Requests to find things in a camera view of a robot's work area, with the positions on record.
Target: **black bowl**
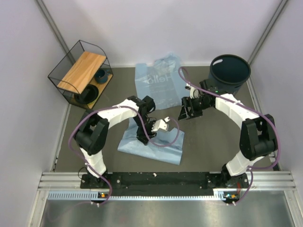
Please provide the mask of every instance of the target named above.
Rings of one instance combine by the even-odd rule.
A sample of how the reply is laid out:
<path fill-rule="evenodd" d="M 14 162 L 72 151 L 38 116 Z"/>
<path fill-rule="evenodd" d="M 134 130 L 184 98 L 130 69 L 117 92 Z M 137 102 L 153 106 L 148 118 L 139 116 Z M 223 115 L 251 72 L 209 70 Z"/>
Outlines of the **black bowl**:
<path fill-rule="evenodd" d="M 80 104 L 89 104 L 98 98 L 99 90 L 95 85 L 88 84 L 81 95 L 75 95 L 75 100 Z"/>

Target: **light blue plastic bag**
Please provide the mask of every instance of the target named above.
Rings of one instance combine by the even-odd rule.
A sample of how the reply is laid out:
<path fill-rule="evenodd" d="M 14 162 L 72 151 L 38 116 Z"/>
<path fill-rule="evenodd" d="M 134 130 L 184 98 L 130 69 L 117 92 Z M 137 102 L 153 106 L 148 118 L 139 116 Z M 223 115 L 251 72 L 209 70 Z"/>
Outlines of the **light blue plastic bag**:
<path fill-rule="evenodd" d="M 186 83 L 180 78 L 178 69 L 180 60 L 174 54 L 156 60 L 153 66 L 136 64 L 135 85 L 137 96 L 153 98 L 156 109 L 162 110 L 181 105 L 181 98 L 189 96 Z"/>
<path fill-rule="evenodd" d="M 136 125 L 135 121 L 133 119 L 130 119 L 129 127 L 123 135 L 123 138 L 118 146 L 118 151 L 176 165 L 180 164 L 182 157 L 184 132 L 180 131 L 177 141 L 171 146 L 159 148 L 150 142 L 147 145 L 141 143 L 136 137 L 137 129 L 138 126 Z M 176 128 L 167 132 L 159 131 L 157 132 L 157 136 L 155 138 L 152 138 L 152 141 L 157 144 L 164 145 L 172 142 L 175 139 L 176 135 Z"/>

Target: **white wall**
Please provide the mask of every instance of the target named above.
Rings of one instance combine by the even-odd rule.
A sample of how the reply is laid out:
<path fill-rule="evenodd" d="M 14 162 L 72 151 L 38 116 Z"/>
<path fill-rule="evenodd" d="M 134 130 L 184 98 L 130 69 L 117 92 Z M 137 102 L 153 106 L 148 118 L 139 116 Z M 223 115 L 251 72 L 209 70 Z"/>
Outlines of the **white wall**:
<path fill-rule="evenodd" d="M 252 64 L 261 108 L 273 115 L 282 142 L 281 164 L 303 198 L 303 1 L 291 0 Z"/>
<path fill-rule="evenodd" d="M 47 79 L 64 54 L 33 0 L 1 1 L 0 46 L 0 226 L 23 227 L 67 107 Z"/>
<path fill-rule="evenodd" d="M 280 0 L 44 0 L 65 41 L 100 45 L 114 66 L 169 52 L 187 65 L 248 59 Z"/>

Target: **dark blue bowl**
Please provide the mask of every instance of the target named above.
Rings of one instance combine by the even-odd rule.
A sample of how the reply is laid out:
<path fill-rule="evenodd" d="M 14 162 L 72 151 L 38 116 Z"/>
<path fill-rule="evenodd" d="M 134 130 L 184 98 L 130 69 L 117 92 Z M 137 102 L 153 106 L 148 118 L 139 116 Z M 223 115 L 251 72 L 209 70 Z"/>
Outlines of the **dark blue bowl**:
<path fill-rule="evenodd" d="M 108 73 L 105 72 L 104 70 L 102 69 L 99 69 L 95 75 L 94 75 L 94 78 L 96 80 L 97 83 L 99 84 L 104 84 L 106 83 L 107 79 L 108 79 Z"/>

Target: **dark teal bucket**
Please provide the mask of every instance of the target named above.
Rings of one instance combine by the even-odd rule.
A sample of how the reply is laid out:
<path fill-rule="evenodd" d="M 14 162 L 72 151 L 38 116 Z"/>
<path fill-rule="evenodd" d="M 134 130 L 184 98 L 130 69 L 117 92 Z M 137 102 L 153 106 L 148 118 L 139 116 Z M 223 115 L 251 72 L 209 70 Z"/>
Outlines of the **dark teal bucket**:
<path fill-rule="evenodd" d="M 250 66 L 241 57 L 225 54 L 216 57 L 211 65 L 208 78 L 214 79 L 218 88 L 235 95 L 250 77 Z"/>

